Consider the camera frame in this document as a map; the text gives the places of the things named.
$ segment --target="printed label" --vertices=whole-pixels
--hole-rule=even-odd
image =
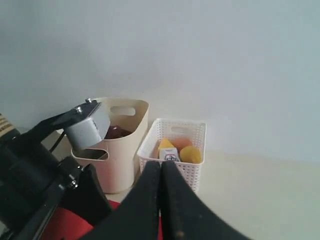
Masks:
[[[15,129],[15,127],[0,113],[0,138],[13,129]]]

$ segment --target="red cloth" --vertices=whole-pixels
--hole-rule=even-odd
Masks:
[[[117,208],[119,202],[109,200],[113,209]],[[57,207],[48,222],[40,240],[76,240],[93,229],[86,220],[73,212]],[[163,240],[161,218],[159,217],[158,240]]]

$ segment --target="white wall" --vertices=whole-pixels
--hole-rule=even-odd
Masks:
[[[139,98],[206,121],[209,150],[320,161],[319,24],[315,0],[2,0],[0,110]]]

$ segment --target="black cable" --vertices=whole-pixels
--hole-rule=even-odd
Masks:
[[[58,140],[50,148],[50,150],[49,150],[50,153],[52,153],[56,149],[56,147],[59,145],[59,143],[61,142],[61,140],[64,138],[65,135],[66,135],[65,131],[63,131],[61,133],[61,135],[59,136]]]

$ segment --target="white mesh basket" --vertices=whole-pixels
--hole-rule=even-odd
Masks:
[[[157,161],[160,163],[164,161],[154,158],[155,148],[164,137],[169,140],[173,140],[176,137],[188,137],[191,139],[192,144],[200,149],[201,163],[175,162],[185,181],[194,192],[198,192],[201,166],[205,161],[206,124],[197,121],[156,119],[137,152],[141,172],[147,161]]]

